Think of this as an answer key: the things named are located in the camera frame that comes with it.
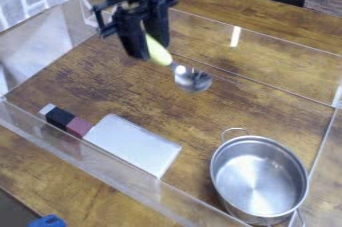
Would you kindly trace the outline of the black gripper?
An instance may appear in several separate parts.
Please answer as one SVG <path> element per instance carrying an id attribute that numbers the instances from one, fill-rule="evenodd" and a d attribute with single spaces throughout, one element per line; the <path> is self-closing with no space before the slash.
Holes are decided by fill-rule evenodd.
<path id="1" fill-rule="evenodd" d="M 106 0 L 93 6 L 99 25 L 99 34 L 118 34 L 127 54 L 147 61 L 150 53 L 147 33 L 165 46 L 170 45 L 169 9 L 178 0 Z"/>

